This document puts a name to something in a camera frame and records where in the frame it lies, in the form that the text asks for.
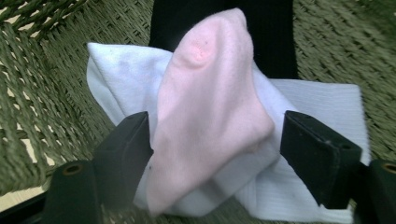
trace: screw hole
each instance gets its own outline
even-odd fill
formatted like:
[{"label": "screw hole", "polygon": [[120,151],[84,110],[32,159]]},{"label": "screw hole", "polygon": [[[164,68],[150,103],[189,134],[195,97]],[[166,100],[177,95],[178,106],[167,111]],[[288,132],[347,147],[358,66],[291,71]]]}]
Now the screw hole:
[{"label": "screw hole", "polygon": [[64,175],[75,175],[78,174],[82,170],[82,165],[81,164],[73,164],[69,165],[64,168]]},{"label": "screw hole", "polygon": [[383,168],[388,171],[391,172],[393,174],[396,174],[396,165],[395,164],[391,164],[391,163],[385,163],[383,165]]}]

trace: white cloth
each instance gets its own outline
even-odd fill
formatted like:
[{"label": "white cloth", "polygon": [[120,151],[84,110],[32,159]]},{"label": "white cloth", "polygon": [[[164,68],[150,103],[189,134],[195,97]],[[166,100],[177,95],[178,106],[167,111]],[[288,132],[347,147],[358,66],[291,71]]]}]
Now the white cloth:
[{"label": "white cloth", "polygon": [[[87,79],[99,105],[115,125],[125,117],[148,111],[150,133],[157,125],[157,94],[172,53],[161,49],[124,45],[89,44]],[[324,84],[302,80],[270,80],[255,66],[258,96],[273,119],[274,137],[266,147],[238,156],[210,181],[167,210],[168,214],[203,216],[232,195],[257,218],[286,221],[351,223],[351,210],[318,207],[302,180],[280,157],[263,163],[268,147],[279,150],[286,110],[309,114],[363,149],[361,161],[370,161],[360,89],[350,84]],[[147,208],[147,172],[143,174],[135,204]]]}]

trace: woven wicker surface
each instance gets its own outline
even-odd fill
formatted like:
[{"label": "woven wicker surface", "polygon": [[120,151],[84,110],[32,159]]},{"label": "woven wicker surface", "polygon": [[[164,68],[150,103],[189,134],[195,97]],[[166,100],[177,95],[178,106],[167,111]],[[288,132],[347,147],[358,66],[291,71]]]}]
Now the woven wicker surface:
[{"label": "woven wicker surface", "polygon": [[[87,88],[86,43],[149,42],[152,0],[27,2],[0,3],[0,195],[43,185],[55,167],[90,158],[113,128]],[[294,0],[299,75],[361,86],[373,156],[393,161],[395,11],[394,0]],[[261,223],[234,200],[199,219],[127,217],[135,223]]]}]

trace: pink sock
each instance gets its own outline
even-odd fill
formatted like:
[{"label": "pink sock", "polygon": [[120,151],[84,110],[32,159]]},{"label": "pink sock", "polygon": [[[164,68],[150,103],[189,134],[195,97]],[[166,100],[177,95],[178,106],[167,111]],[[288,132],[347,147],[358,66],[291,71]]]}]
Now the pink sock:
[{"label": "pink sock", "polygon": [[158,95],[147,186],[151,214],[162,213],[271,134],[274,123],[256,95],[252,63],[239,9],[210,16],[183,37]]}]

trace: black fabric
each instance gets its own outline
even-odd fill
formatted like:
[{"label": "black fabric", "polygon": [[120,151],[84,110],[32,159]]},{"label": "black fabric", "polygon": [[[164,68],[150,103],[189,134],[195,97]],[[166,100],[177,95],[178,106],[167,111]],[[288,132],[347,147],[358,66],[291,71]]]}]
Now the black fabric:
[{"label": "black fabric", "polygon": [[205,17],[239,7],[247,18],[254,61],[271,78],[298,78],[292,0],[155,0],[149,46],[174,51]]}]

